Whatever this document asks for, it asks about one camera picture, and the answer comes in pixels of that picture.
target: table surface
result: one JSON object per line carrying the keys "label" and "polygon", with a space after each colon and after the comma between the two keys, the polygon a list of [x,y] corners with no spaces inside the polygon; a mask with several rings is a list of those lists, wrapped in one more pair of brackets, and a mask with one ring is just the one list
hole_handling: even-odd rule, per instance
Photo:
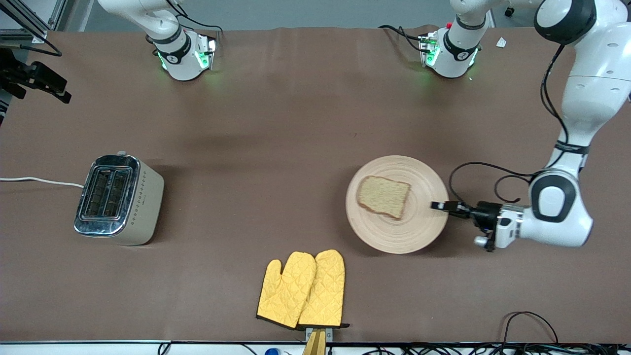
{"label": "table surface", "polygon": [[[227,32],[215,71],[177,82],[143,37],[52,33],[63,57],[30,59],[67,78],[72,101],[34,91],[12,101],[0,172],[82,183],[97,157],[126,150],[165,179],[155,237],[140,247],[81,237],[79,189],[3,183],[0,339],[302,339],[255,319],[266,265],[335,248],[351,324],[338,341],[499,340],[520,310],[547,318],[562,342],[629,341],[628,105],[581,175],[595,219],[582,248],[516,241],[486,253],[470,221],[449,219],[428,248],[388,255],[346,219],[352,176],[384,155],[417,158],[443,180],[470,160],[524,172],[547,162],[560,128],[538,91],[556,47],[534,29],[489,30],[455,80],[423,69],[391,32],[281,28]],[[559,106],[573,61],[566,50],[550,79]],[[495,201],[499,176],[471,167],[455,184],[470,202]],[[550,338],[524,318],[509,340]]]}

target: toaster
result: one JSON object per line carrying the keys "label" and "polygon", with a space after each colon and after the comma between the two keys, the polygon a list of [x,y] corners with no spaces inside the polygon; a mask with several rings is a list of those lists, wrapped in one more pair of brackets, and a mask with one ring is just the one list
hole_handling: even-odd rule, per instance
{"label": "toaster", "polygon": [[92,164],[74,230],[121,245],[147,243],[158,220],[164,179],[145,163],[119,152]]}

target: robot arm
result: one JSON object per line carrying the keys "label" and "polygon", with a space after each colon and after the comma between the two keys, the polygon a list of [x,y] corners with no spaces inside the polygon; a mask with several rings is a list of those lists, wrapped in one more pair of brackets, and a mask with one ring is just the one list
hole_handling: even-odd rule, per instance
{"label": "robot arm", "polygon": [[631,92],[631,23],[620,0],[544,0],[535,28],[546,39],[571,45],[576,59],[565,86],[562,131],[550,162],[531,182],[532,206],[479,202],[434,203],[432,208],[471,218],[485,232],[475,244],[488,251],[517,238],[578,247],[593,220],[579,187],[596,132],[620,110]]}
{"label": "robot arm", "polygon": [[422,37],[424,66],[447,78],[463,75],[473,65],[478,46],[487,31],[487,11],[502,3],[510,7],[536,8],[542,0],[451,0],[456,20],[450,28],[441,28]]}
{"label": "robot arm", "polygon": [[167,9],[176,0],[98,0],[105,11],[142,28],[158,49],[162,66],[176,80],[195,79],[210,69],[216,49],[214,39],[184,30]]}

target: wooden plate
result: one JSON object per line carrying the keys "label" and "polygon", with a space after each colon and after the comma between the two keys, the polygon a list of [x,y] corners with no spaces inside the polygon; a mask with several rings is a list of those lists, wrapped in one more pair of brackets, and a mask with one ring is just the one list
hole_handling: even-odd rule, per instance
{"label": "wooden plate", "polygon": [[[357,190],[369,175],[410,184],[401,220],[359,205]],[[447,190],[438,174],[414,158],[390,155],[369,162],[355,174],[346,192],[346,215],[366,244],[386,253],[405,254],[428,246],[445,227],[448,214],[432,210],[432,201],[447,201]]]}

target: yellow oven mitt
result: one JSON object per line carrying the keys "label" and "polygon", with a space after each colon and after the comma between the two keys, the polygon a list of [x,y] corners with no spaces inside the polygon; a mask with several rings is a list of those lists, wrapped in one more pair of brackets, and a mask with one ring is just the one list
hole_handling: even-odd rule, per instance
{"label": "yellow oven mitt", "polygon": [[340,328],[346,272],[344,259],[337,250],[327,250],[315,257],[317,271],[307,305],[300,315],[300,328]]}
{"label": "yellow oven mitt", "polygon": [[295,251],[281,268],[280,260],[269,263],[256,318],[294,329],[316,276],[316,261],[311,254]]}

